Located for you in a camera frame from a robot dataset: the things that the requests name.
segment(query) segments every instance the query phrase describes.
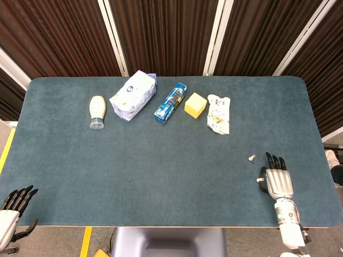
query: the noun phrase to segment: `yellow floor tape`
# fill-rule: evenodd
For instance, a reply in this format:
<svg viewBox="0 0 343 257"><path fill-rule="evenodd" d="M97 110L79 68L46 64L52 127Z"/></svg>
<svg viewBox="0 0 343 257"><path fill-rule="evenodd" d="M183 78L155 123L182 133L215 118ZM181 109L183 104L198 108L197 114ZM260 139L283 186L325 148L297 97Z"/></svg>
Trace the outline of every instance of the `yellow floor tape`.
<svg viewBox="0 0 343 257"><path fill-rule="evenodd" d="M5 148L4 148L3 152L2 152L2 155L1 155L1 158L0 158L0 175L1 175L1 172L2 172L2 168L5 165L7 154L9 154L10 147L11 147L12 140L13 140L15 132L16 132L15 129L11 130L9 138L7 139L7 142L6 142Z"/></svg>
<svg viewBox="0 0 343 257"><path fill-rule="evenodd" d="M85 229L84 240L82 242L80 257L87 257L88 247L91 241L92 227L87 226Z"/></svg>

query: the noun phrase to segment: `yellow cube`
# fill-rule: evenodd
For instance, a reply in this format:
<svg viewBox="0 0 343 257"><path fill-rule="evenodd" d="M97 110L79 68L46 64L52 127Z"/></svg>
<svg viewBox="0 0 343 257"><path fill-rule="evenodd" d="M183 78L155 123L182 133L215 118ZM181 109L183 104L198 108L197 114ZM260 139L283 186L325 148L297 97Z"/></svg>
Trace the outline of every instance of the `yellow cube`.
<svg viewBox="0 0 343 257"><path fill-rule="evenodd" d="M184 111L187 112L193 118L198 118L199 115L203 112L207 104L207 100L193 93L190 98L186 101L184 105Z"/></svg>

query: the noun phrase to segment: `white robotic arm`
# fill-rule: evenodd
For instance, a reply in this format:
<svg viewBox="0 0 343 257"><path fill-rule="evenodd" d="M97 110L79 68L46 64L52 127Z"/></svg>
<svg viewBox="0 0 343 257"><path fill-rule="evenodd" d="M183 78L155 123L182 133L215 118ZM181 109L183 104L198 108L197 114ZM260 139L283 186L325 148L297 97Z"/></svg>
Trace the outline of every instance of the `white robotic arm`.
<svg viewBox="0 0 343 257"><path fill-rule="evenodd" d="M257 182L262 191L268 193L276 203L274 205L282 242L292 253L283 253L281 257L306 256L306 243L311 239L300 223L296 204L291 200L293 186L284 159L266 153L269 169L262 167Z"/></svg>
<svg viewBox="0 0 343 257"><path fill-rule="evenodd" d="M23 232L15 233L20 217L23 215L30 199L38 189L32 190L33 186L14 190L10 193L0 207L0 254L13 254L16 248L5 249L10 242L15 242L23 237L27 237L36 227L37 219Z"/></svg>

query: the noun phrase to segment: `table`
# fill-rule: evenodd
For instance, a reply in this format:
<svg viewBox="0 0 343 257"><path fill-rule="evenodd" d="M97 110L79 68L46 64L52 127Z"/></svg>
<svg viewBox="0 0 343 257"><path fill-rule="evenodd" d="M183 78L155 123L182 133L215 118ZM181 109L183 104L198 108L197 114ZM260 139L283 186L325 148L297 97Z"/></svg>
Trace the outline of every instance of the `table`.
<svg viewBox="0 0 343 257"><path fill-rule="evenodd" d="M130 122L109 103L128 78L37 78L26 93L0 197L34 185L29 224L277 226L274 200L256 178L265 152L282 156L304 226L334 226L343 212L304 82L297 77L158 77L155 96ZM177 82L188 94L165 125L153 113ZM230 135L194 119L188 97L231 98ZM103 95L102 130L89 103ZM248 157L256 155L254 161Z"/></svg>

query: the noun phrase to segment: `black cable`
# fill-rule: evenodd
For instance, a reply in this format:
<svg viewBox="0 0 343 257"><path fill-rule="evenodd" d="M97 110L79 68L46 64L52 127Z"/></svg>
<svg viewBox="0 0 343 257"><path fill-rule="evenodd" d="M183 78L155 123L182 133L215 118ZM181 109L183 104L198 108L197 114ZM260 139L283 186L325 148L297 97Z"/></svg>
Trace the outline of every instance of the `black cable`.
<svg viewBox="0 0 343 257"><path fill-rule="evenodd" d="M110 238L110 240L109 240L109 251L110 251L110 252L112 252L112 238L113 238L114 232L116 231L116 228L117 228L117 227L114 228L113 233L112 233L112 235L111 235L111 238Z"/></svg>

